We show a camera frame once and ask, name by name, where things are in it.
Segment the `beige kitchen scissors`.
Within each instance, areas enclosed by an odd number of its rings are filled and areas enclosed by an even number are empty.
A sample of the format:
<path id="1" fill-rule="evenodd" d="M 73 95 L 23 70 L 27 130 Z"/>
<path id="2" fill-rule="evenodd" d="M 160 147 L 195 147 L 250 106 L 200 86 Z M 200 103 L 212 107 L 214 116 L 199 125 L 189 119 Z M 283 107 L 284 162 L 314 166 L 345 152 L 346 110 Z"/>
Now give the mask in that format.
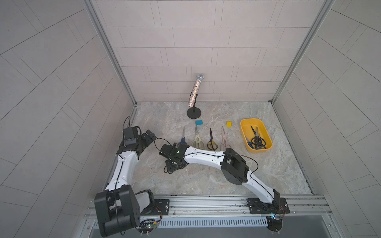
<path id="1" fill-rule="evenodd" d="M 197 126 L 195 126 L 195 138 L 191 146 L 197 149 L 204 149 L 204 142 L 202 141 L 201 136 L 197 130 Z"/>

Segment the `pink kitchen scissors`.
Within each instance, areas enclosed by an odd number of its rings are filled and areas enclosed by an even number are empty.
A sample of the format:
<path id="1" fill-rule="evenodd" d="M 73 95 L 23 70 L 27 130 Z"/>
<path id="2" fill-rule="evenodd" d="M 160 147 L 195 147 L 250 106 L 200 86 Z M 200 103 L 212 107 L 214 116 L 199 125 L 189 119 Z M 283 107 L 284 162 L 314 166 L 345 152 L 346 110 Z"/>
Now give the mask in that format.
<path id="1" fill-rule="evenodd" d="M 221 151 L 225 151 L 227 148 L 231 148 L 231 145 L 228 143 L 224 127 L 221 127 L 221 135 L 222 135 L 222 141 L 221 141 L 220 149 Z"/>

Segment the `yellow storage box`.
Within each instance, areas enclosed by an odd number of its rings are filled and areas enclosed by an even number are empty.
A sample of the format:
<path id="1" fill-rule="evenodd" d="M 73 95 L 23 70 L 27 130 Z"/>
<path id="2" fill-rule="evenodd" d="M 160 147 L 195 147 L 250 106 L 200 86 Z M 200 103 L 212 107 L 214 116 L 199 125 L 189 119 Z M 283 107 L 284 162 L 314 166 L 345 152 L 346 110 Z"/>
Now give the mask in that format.
<path id="1" fill-rule="evenodd" d="M 265 124 L 260 119 L 243 119 L 240 122 L 240 129 L 246 149 L 249 152 L 266 152 L 273 147 Z"/>

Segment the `dark blue handled scissors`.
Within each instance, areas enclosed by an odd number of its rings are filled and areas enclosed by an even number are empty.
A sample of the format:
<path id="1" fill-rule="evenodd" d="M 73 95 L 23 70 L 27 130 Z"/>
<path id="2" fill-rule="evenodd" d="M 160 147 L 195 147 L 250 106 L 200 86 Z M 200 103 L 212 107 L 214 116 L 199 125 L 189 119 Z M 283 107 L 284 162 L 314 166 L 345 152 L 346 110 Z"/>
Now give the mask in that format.
<path id="1" fill-rule="evenodd" d="M 252 148 L 252 149 L 256 149 L 255 145 L 252 143 L 251 140 L 249 140 L 247 137 L 245 137 L 245 139 L 246 139 L 246 141 L 247 141 L 247 143 L 248 143 L 248 145 L 249 145 L 250 148 Z"/>

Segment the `all black pointed scissors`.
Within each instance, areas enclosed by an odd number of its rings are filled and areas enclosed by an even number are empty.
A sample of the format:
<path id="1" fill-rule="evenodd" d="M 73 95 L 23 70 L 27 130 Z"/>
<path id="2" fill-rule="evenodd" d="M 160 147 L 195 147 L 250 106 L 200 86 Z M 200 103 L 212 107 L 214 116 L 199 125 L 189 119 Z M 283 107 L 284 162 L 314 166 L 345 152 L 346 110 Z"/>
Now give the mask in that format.
<path id="1" fill-rule="evenodd" d="M 252 126 L 251 126 L 251 129 L 254 133 L 254 137 L 251 139 L 252 143 L 255 145 L 256 149 L 261 149 L 261 147 L 263 146 L 263 140 L 262 138 L 257 135 L 258 133 L 258 127 L 256 127 L 256 129 L 254 129 Z"/>

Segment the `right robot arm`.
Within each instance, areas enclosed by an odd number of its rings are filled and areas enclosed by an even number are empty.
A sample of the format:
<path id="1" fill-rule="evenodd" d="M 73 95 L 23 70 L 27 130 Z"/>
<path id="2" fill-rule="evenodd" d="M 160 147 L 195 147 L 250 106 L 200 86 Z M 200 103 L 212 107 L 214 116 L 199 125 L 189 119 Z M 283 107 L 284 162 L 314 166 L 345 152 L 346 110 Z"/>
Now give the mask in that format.
<path id="1" fill-rule="evenodd" d="M 274 207 L 280 205 L 279 192 L 258 179 L 243 156 L 231 148 L 225 151 L 208 151 L 187 145 L 176 147 L 165 144 L 160 149 L 159 155 L 167 159 L 166 167 L 170 173 L 181 170 L 188 164 L 210 166 L 221 170 L 228 182 L 245 186 L 262 203 L 271 204 Z"/>

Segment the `black yellow scissors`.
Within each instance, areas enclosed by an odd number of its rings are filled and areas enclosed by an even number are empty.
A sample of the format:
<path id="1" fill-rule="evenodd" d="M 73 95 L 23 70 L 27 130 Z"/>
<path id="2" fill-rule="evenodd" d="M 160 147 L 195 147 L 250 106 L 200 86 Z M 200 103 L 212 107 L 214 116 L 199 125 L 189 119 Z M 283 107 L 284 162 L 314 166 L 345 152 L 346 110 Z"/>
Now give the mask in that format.
<path id="1" fill-rule="evenodd" d="M 207 147 L 209 150 L 216 151 L 218 149 L 218 145 L 213 140 L 212 129 L 209 129 L 209 134 L 210 134 L 210 140 L 207 143 Z"/>

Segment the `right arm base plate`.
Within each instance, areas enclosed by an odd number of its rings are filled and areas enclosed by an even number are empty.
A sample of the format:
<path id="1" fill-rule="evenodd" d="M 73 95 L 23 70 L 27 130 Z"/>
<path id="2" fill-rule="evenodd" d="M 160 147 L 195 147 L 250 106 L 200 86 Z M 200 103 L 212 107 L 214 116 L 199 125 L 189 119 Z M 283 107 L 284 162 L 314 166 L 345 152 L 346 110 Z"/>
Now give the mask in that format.
<path id="1" fill-rule="evenodd" d="M 251 214 L 284 215 L 290 213 L 290 209 L 285 198 L 281 197 L 277 204 L 278 206 L 273 204 L 262 203 L 258 198 L 247 199 L 247 206 L 249 207 Z"/>

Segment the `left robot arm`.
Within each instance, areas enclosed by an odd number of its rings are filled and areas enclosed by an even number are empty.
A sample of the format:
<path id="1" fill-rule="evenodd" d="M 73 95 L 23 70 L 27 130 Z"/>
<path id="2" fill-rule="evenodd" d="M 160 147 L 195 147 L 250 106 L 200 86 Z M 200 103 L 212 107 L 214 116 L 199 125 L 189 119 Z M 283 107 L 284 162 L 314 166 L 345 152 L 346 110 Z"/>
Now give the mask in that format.
<path id="1" fill-rule="evenodd" d="M 94 200 L 102 237 L 138 227 L 141 215 L 155 210 L 154 196 L 149 189 L 134 193 L 132 188 L 133 174 L 140 155 L 155 139 L 155 134 L 149 130 L 142 133 L 139 127 L 123 129 L 111 180 L 103 192 L 96 194 Z"/>

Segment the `black handled scissors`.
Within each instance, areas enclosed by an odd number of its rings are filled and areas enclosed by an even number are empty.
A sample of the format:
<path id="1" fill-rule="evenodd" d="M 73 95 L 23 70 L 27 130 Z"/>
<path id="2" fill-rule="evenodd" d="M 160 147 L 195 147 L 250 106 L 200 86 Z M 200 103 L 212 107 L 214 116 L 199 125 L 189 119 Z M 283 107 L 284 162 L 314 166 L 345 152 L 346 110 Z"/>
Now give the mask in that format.
<path id="1" fill-rule="evenodd" d="M 252 144 L 254 145 L 254 148 L 256 150 L 259 150 L 259 149 L 266 149 L 266 141 L 260 137 L 260 134 L 259 134 L 259 128 L 256 127 L 256 129 L 252 128 L 255 136 L 254 138 L 251 140 Z"/>

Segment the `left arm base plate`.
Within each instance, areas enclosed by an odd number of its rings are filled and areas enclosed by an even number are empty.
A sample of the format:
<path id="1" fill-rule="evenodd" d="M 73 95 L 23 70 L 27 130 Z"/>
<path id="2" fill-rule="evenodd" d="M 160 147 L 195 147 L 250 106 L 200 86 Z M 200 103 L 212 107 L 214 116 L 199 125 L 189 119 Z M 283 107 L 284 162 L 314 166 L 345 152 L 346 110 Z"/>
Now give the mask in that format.
<path id="1" fill-rule="evenodd" d="M 169 199 L 155 199 L 154 204 L 149 205 L 141 212 L 142 216 L 167 216 L 169 214 Z"/>

